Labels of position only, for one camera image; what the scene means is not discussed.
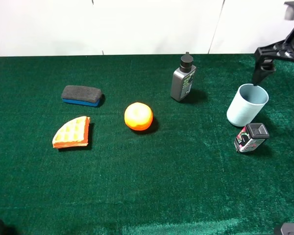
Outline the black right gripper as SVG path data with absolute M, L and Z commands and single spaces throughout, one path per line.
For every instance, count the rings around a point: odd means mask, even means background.
M 294 1 L 286 1 L 284 4 L 288 6 L 285 18 L 294 20 Z M 254 57 L 256 63 L 252 84 L 258 86 L 265 78 L 276 72 L 274 59 L 294 62 L 294 28 L 284 40 L 258 47 Z

